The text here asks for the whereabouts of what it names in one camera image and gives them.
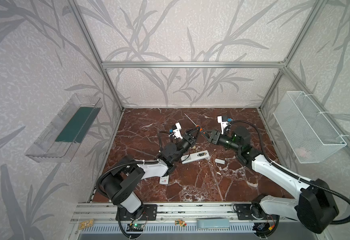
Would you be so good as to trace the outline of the white battery cover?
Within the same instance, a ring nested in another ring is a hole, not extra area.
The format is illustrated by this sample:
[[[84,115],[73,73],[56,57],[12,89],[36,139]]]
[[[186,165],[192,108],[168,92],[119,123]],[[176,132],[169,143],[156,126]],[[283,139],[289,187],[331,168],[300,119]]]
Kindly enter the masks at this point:
[[[220,159],[215,159],[215,162],[221,165],[224,165],[226,163],[224,160],[220,160]]]

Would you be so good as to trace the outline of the orange handled screwdriver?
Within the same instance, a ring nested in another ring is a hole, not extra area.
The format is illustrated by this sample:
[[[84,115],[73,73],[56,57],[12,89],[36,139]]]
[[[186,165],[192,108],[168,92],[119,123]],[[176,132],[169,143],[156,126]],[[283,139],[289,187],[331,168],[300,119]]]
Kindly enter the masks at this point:
[[[189,119],[192,124],[194,125],[194,128],[186,130],[186,133],[188,134],[192,134],[192,133],[196,133],[196,135],[202,134],[203,133],[203,129],[200,125],[197,125],[187,114],[184,114],[187,119]]]

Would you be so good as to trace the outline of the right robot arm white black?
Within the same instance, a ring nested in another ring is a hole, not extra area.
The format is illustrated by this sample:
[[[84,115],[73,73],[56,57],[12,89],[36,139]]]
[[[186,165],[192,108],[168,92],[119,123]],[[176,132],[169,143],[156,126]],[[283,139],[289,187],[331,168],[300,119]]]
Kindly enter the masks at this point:
[[[255,218],[267,215],[287,217],[320,234],[338,216],[338,207],[333,195],[326,191],[328,185],[324,181],[311,181],[269,161],[263,152],[253,148],[246,128],[238,127],[231,136],[217,130],[203,131],[202,135],[211,144],[233,150],[242,166],[267,177],[292,196],[292,199],[283,199],[259,195],[252,201],[251,212]]]

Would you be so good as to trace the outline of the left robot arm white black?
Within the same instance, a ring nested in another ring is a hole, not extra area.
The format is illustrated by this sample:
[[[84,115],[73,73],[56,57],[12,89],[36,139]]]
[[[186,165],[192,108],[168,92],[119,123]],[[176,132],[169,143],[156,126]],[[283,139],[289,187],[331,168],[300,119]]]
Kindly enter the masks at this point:
[[[141,215],[144,204],[134,193],[140,181],[172,174],[181,158],[196,144],[198,136],[186,132],[177,144],[165,145],[155,160],[134,160],[132,156],[125,156],[97,179],[97,191],[115,206],[132,215]]]

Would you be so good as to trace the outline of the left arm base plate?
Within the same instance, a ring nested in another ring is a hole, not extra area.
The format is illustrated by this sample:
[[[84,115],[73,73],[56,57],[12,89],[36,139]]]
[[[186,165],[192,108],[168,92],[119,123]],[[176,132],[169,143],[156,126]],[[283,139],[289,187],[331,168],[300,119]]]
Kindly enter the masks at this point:
[[[120,221],[155,221],[157,218],[158,205],[143,204],[135,212],[130,213],[125,207],[118,208],[116,220]]]

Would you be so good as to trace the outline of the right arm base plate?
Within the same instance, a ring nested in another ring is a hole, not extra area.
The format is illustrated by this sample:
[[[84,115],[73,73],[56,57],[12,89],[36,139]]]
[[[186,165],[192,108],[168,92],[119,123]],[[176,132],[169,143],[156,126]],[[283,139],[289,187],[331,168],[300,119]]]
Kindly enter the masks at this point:
[[[238,220],[259,220],[255,218],[251,211],[252,204],[251,203],[241,203],[241,204],[234,204],[233,210],[237,214]]]

